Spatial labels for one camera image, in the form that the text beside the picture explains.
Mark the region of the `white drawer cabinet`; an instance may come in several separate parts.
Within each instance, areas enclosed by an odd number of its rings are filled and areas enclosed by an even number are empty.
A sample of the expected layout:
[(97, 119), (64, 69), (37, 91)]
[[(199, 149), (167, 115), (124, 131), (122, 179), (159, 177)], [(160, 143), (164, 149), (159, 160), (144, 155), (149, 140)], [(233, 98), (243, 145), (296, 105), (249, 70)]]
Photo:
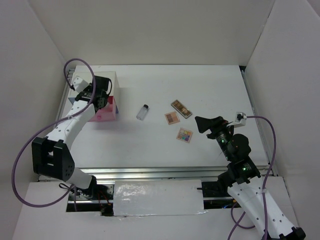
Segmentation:
[[(98, 77), (105, 77), (105, 78), (111, 79), (112, 89), (109, 96), (114, 96), (116, 104), (119, 105), (121, 93), (120, 93), (120, 86), (119, 86), (116, 72), (115, 71), (98, 71), (98, 72), (94, 72), (94, 75)], [(79, 76), (83, 78), (88, 83), (90, 83), (92, 80), (92, 75), (90, 72), (75, 72), (72, 78), (75, 76)], [(75, 91), (69, 90), (67, 98), (75, 98), (76, 96), (77, 96), (77, 93)]]

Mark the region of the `colorful eyeshadow palette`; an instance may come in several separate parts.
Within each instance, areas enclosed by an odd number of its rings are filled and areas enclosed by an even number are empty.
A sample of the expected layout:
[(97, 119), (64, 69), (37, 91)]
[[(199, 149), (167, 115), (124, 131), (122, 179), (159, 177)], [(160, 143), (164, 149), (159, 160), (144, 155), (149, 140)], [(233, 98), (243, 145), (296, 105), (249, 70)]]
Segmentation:
[(191, 130), (180, 128), (176, 136), (177, 140), (183, 141), (184, 143), (190, 143), (193, 132)]

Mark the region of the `pink drawer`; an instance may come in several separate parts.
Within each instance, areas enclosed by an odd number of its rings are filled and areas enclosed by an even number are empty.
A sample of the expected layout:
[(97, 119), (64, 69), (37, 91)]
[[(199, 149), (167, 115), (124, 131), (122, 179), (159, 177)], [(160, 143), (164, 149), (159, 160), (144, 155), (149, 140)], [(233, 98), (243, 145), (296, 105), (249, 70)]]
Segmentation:
[(119, 113), (114, 96), (108, 97), (107, 105), (98, 110), (98, 112), (89, 120), (90, 122), (108, 122), (115, 121)]

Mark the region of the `light blue drawer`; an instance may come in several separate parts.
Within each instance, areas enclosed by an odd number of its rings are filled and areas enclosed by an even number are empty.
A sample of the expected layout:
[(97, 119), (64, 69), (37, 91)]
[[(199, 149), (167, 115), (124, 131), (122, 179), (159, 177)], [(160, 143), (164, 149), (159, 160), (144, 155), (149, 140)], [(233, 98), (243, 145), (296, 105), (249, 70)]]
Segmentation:
[(69, 97), (68, 98), (69, 102), (73, 105), (75, 102), (75, 98), (74, 97)]

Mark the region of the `small clear bottle black cap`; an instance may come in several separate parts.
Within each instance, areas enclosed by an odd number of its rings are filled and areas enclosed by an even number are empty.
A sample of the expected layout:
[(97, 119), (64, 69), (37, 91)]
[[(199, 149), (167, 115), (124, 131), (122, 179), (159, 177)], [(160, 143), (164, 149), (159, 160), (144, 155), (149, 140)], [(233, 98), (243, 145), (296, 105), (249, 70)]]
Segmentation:
[(140, 121), (143, 121), (149, 111), (149, 106), (147, 104), (144, 104), (141, 109), (139, 110), (138, 114), (136, 115), (136, 118)]

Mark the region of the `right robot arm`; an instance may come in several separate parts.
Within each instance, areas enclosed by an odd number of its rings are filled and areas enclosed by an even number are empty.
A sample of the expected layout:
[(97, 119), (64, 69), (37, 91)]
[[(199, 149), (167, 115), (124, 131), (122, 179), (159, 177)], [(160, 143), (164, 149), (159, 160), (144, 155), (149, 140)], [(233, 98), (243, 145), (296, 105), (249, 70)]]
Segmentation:
[(233, 122), (221, 116), (195, 117), (199, 133), (210, 131), (207, 138), (217, 141), (229, 162), (226, 172), (218, 176), (218, 192), (236, 200), (262, 240), (303, 240), (306, 237), (304, 230), (288, 220), (267, 190), (270, 174), (267, 172), (262, 176), (251, 160), (249, 139), (234, 133), (234, 129), (244, 126), (248, 118), (243, 112), (237, 112)]

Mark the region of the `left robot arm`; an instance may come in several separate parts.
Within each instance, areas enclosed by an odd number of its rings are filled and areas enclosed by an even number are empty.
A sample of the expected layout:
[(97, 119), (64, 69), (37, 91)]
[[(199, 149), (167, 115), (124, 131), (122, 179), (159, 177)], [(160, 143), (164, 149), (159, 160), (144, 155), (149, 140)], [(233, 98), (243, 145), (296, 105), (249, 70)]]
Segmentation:
[(33, 171), (75, 185), (77, 194), (91, 200), (98, 196), (103, 186), (97, 184), (96, 177), (75, 167), (70, 149), (83, 126), (108, 105), (112, 81), (96, 76), (95, 83), (87, 83), (77, 76), (73, 83), (78, 94), (66, 120), (45, 137), (36, 137), (31, 143)]

